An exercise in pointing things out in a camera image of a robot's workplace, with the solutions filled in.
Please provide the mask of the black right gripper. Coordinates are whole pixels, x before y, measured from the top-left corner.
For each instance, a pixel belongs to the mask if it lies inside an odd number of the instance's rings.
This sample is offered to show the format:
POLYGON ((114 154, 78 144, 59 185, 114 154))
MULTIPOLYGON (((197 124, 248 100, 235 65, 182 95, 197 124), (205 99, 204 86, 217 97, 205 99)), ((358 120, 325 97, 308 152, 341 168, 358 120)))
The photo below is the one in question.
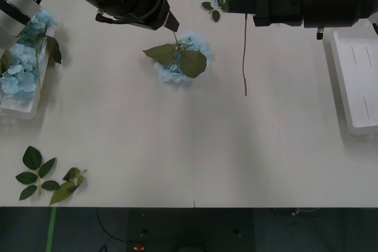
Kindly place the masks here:
POLYGON ((300 27, 303 23, 302 0, 230 0, 227 12, 234 14, 255 14, 256 27, 271 24, 285 24, 300 27))

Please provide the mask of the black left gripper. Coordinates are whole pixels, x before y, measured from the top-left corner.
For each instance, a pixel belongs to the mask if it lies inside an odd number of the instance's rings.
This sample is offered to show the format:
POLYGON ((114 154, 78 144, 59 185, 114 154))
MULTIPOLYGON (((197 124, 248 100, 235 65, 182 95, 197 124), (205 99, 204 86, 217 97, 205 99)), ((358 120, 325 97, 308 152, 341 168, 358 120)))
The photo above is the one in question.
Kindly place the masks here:
MULTIPOLYGON (((148 0, 148 11, 153 8, 157 0, 148 0)), ((178 31, 180 23, 170 10, 167 0, 160 0, 159 7, 146 19, 146 27, 149 30, 157 30, 165 23, 165 28, 170 31, 178 31)))

